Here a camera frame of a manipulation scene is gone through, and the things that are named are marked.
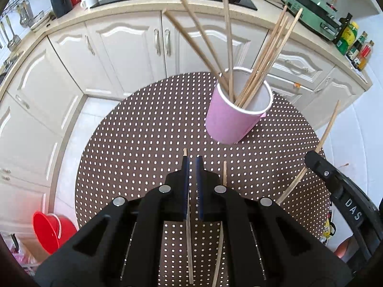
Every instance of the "white cabinet door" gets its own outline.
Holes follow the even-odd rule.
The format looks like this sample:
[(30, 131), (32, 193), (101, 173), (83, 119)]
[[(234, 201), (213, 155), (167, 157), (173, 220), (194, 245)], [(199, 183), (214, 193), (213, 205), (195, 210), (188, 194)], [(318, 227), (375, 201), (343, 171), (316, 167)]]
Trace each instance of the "white cabinet door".
[(50, 187), (62, 138), (8, 93), (0, 103), (0, 175)]
[(166, 78), (160, 12), (112, 15), (86, 25), (109, 77), (123, 88), (121, 98)]
[(0, 231), (34, 237), (32, 216), (47, 212), (49, 188), (3, 175), (0, 191)]
[[(189, 15), (186, 12), (172, 13), (218, 70), (214, 58)], [(223, 68), (227, 68), (225, 19), (221, 16), (207, 14), (197, 14), (197, 17), (211, 40), (221, 65)], [(167, 76), (208, 71), (204, 62), (165, 16), (162, 16), (162, 29), (165, 42)], [(251, 69), (265, 40), (267, 29), (235, 20), (232, 21), (231, 29), (234, 66)]]
[(333, 67), (333, 63), (312, 49), (288, 40), (269, 73), (315, 89)]
[(266, 81), (272, 91), (285, 98), (299, 111), (303, 110), (307, 105), (312, 90), (272, 74), (266, 76)]
[(59, 30), (49, 40), (84, 94), (119, 98), (121, 85), (106, 73), (85, 23)]
[(7, 91), (33, 117), (61, 136), (83, 95), (48, 38), (23, 62)]
[(335, 67), (311, 93), (310, 102), (301, 110), (314, 130), (326, 124), (340, 100), (340, 111), (352, 104), (364, 90), (346, 73)]

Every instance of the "wooden countertop edge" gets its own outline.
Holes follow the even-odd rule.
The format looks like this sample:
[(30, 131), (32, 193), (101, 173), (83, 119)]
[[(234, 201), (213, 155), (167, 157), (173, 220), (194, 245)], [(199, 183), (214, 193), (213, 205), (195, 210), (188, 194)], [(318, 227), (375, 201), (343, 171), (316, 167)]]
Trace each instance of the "wooden countertop edge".
[[(211, 0), (188, 0), (191, 8), (194, 12), (210, 14), (210, 15), (221, 15), (223, 16), (223, 5), (220, 2), (215, 2)], [(19, 69), (21, 64), (24, 62), (26, 57), (32, 52), (32, 50), (38, 45), (39, 42), (47, 35), (52, 34), (58, 30), (67, 28), (69, 26), (79, 24), (91, 19), (100, 18), (109, 15), (123, 14), (127, 12), (143, 12), (143, 11), (161, 11), (162, 9), (167, 8), (170, 11), (184, 11), (183, 5), (179, 0), (131, 0), (131, 1), (122, 1), (114, 4), (108, 4), (94, 8), (91, 10), (82, 10), (79, 5), (77, 5), (71, 12), (62, 18), (56, 19), (55, 21), (47, 23), (49, 25), (46, 28), (42, 28), (38, 32), (29, 32), (26, 37), (22, 40), (22, 43), (12, 52), (10, 57), (20, 50), (23, 50), (24, 53), (16, 61), (12, 69), (9, 71), (5, 77), (3, 83), (0, 85), (0, 100), (3, 98), (8, 85), (11, 83), (13, 76), (16, 71)], [(246, 9), (243, 7), (231, 5), (230, 6), (230, 15), (231, 18), (243, 21), (246, 23), (254, 24), (256, 26), (261, 26), (266, 29), (273, 28), (275, 22), (270, 19), (262, 18), (257, 16), (261, 12), (253, 11), (251, 9)], [(346, 57), (342, 56), (340, 53), (337, 56), (331, 54), (326, 47), (330, 45), (321, 41), (323, 46), (318, 45), (314, 41), (307, 39), (306, 37), (299, 34), (299, 32), (294, 31), (291, 36), (291, 39), (309, 47), (310, 49), (316, 51), (320, 55), (324, 56), (336, 66), (346, 72), (350, 77), (352, 77), (365, 91), (367, 91), (372, 82), (364, 72), (368, 83), (366, 83), (358, 74), (356, 74), (350, 67), (347, 66), (345, 60)]]

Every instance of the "silver screw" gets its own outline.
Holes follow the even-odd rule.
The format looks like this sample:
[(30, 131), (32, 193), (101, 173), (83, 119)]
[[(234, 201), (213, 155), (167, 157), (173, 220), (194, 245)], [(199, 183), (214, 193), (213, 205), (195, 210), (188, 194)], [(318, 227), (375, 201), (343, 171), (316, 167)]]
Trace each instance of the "silver screw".
[(172, 188), (170, 186), (168, 186), (167, 184), (164, 184), (163, 186), (160, 186), (160, 188), (158, 189), (161, 193), (169, 193)]
[(113, 200), (113, 205), (115, 205), (115, 206), (121, 206), (121, 205), (124, 205), (124, 204), (125, 204), (125, 199), (123, 197), (116, 197)]
[(260, 203), (262, 206), (269, 207), (273, 204), (273, 201), (268, 197), (262, 197)]
[(216, 191), (217, 193), (225, 193), (226, 187), (225, 186), (215, 186), (214, 191)]

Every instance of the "red bucket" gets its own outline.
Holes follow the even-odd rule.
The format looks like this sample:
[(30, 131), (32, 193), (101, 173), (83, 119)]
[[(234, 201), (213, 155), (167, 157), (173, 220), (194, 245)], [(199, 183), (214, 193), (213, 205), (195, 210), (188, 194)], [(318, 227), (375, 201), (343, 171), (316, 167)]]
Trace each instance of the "red bucket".
[(49, 254), (53, 254), (77, 232), (74, 224), (61, 215), (35, 212), (32, 224), (38, 241)]

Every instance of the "white mug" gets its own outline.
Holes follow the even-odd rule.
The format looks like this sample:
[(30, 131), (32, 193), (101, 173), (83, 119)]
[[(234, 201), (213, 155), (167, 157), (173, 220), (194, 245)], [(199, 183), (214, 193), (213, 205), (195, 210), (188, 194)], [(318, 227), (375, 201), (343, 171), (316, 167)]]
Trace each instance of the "white mug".
[(98, 0), (81, 0), (80, 7), (83, 9), (89, 9), (91, 6), (95, 5)]

